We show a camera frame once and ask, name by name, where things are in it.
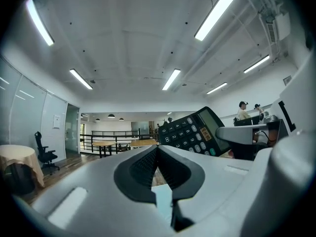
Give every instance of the fluorescent light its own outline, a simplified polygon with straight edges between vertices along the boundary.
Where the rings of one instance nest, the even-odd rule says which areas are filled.
[[[78,72],[74,69],[70,69],[69,70],[71,74],[73,74],[73,76],[75,78],[77,78],[84,86],[86,86],[88,89],[93,89],[83,78],[81,75],[78,74]]]
[[[25,100],[25,98],[23,98],[23,97],[20,97],[20,96],[18,96],[18,95],[15,95],[16,97],[19,97],[19,98],[21,98],[21,99],[23,99],[23,100]]]
[[[257,63],[255,63],[254,65],[252,65],[249,69],[246,69],[244,71],[244,73],[248,73],[250,70],[253,70],[254,68],[258,67],[260,64],[264,63],[265,61],[267,61],[270,58],[269,55],[267,55],[266,57],[262,58],[260,61],[258,61]]]
[[[33,3],[33,0],[27,0],[26,7],[29,11],[29,14],[31,18],[33,19],[33,22],[35,26],[37,27],[39,33],[42,35],[44,40],[46,41],[47,45],[53,45],[54,41],[45,29],[45,26],[43,25],[42,21],[40,20],[39,14],[35,8],[35,5]]]
[[[7,83],[7,84],[10,84],[10,83],[8,83],[6,80],[4,80],[4,79],[1,78],[1,77],[0,77],[0,80],[4,81],[4,82]]]
[[[167,81],[166,85],[163,87],[162,90],[168,90],[169,86],[172,84],[172,82],[176,79],[176,77],[178,76],[178,74],[180,74],[181,70],[179,69],[175,69],[172,73],[172,75],[170,76],[169,80]]]
[[[211,31],[213,26],[223,15],[228,6],[232,3],[233,0],[218,0],[215,6],[211,9],[210,13],[200,26],[199,30],[195,34],[195,38],[202,41],[206,35]]]
[[[218,90],[218,89],[220,89],[221,87],[224,87],[225,85],[227,85],[227,83],[226,83],[226,82],[225,82],[225,83],[223,83],[222,85],[218,86],[217,88],[215,88],[215,89],[213,89],[213,90],[211,90],[211,91],[207,92],[207,94],[211,94],[211,93],[212,93],[212,92],[214,92],[215,90]]]
[[[23,94],[25,94],[25,95],[27,95],[27,96],[29,96],[29,97],[33,97],[33,98],[34,98],[34,96],[31,96],[30,94],[28,94],[28,93],[26,93],[26,92],[24,92],[24,91],[22,91],[22,90],[20,90],[20,92],[22,92]]]

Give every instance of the man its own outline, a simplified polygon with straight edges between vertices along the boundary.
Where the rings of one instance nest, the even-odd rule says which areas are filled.
[[[246,110],[246,103],[241,101],[239,103],[239,120],[243,120],[243,119],[248,119],[248,118],[251,118],[251,116],[245,111]]]

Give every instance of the cable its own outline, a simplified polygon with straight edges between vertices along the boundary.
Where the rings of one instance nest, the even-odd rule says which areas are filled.
[[[213,0],[211,0],[211,1],[212,1],[212,8],[213,8],[213,7],[214,7],[214,6],[213,6]]]
[[[274,142],[274,141],[276,141],[276,140],[270,140],[269,139],[269,137],[267,136],[267,134],[264,132],[264,131],[258,131],[258,132],[256,132],[255,134],[258,134],[258,133],[260,133],[260,132],[263,132],[264,134],[265,134],[265,136],[268,138],[268,141],[270,141],[270,142]]]

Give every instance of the office chair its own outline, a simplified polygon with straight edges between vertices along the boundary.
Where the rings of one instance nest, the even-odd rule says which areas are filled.
[[[36,139],[36,143],[38,145],[38,150],[39,150],[39,160],[40,162],[44,163],[44,165],[42,166],[42,169],[44,168],[49,168],[50,171],[50,175],[52,175],[52,171],[51,168],[57,168],[58,170],[60,170],[60,168],[58,166],[55,166],[54,163],[52,163],[51,161],[56,159],[58,156],[53,154],[53,152],[55,152],[56,150],[51,150],[48,152],[46,151],[46,148],[48,148],[48,146],[43,147],[41,145],[41,133],[37,132],[35,135],[35,139]]]

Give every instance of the black calculator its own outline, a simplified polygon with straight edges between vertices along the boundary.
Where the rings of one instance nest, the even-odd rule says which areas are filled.
[[[216,129],[224,126],[209,108],[159,127],[160,143],[192,153],[220,156],[231,147],[215,136]]]

